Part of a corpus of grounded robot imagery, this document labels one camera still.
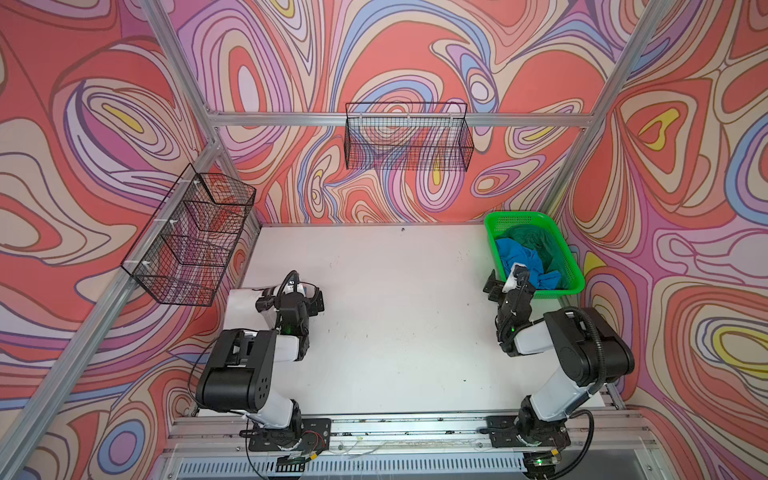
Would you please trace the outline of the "blue t-shirt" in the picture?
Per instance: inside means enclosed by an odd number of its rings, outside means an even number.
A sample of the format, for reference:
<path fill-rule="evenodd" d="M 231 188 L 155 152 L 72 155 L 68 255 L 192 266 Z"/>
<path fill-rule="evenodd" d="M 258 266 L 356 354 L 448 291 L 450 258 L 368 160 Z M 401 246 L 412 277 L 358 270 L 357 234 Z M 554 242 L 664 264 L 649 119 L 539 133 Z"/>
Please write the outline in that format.
<path fill-rule="evenodd" d="M 540 246 L 529 248 L 511 238 L 495 241 L 502 271 L 509 275 L 515 264 L 530 271 L 530 281 L 537 290 L 557 290 L 563 281 L 563 258 L 555 249 Z"/>

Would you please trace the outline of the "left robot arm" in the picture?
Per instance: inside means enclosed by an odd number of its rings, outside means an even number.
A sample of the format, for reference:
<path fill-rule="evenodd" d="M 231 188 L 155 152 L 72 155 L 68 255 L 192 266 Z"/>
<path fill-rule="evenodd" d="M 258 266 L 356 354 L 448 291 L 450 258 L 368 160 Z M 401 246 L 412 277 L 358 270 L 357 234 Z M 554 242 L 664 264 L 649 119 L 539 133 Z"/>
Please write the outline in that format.
<path fill-rule="evenodd" d="M 298 435 L 299 404 L 272 387 L 274 367 L 304 359 L 309 319 L 324 310 L 322 290 L 307 282 L 232 290 L 225 329 L 213 342 L 196 386 L 198 406 L 243 415 L 267 431 Z"/>

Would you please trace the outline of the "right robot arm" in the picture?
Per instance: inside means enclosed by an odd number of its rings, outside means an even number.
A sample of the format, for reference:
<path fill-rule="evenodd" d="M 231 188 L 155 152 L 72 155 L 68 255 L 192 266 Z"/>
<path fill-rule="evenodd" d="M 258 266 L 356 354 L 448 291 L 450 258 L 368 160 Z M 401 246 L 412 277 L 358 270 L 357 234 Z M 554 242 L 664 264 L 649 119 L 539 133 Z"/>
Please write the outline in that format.
<path fill-rule="evenodd" d="M 553 438 L 605 384 L 634 371 L 630 347 L 596 309 L 565 307 L 533 320 L 536 288 L 527 268 L 517 266 L 506 282 L 491 272 L 483 292 L 497 304 L 496 339 L 505 354 L 552 351 L 558 360 L 545 384 L 522 400 L 513 425 L 501 429 L 513 431 L 521 442 L 534 445 Z"/>

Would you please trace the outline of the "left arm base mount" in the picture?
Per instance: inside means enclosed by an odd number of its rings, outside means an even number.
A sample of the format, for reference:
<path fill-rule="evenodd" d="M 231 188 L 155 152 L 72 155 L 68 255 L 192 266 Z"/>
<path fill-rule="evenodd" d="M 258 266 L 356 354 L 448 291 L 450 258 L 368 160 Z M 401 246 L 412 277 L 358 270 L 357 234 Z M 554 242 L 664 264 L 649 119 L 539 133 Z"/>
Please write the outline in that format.
<path fill-rule="evenodd" d="M 320 453 L 330 443 L 332 420 L 309 418 L 293 423 L 285 429 L 265 429 L 259 426 L 241 430 L 249 452 Z"/>

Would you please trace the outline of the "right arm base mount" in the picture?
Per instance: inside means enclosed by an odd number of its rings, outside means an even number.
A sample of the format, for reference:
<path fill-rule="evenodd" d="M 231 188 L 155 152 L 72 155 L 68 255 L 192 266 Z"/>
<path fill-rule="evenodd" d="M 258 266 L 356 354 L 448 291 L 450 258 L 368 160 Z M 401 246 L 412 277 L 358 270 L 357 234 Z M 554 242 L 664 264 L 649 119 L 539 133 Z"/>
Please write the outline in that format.
<path fill-rule="evenodd" d="M 487 435 L 493 448 L 564 449 L 571 440 L 564 421 L 540 422 L 517 415 L 495 415 L 485 418 L 478 432 Z"/>

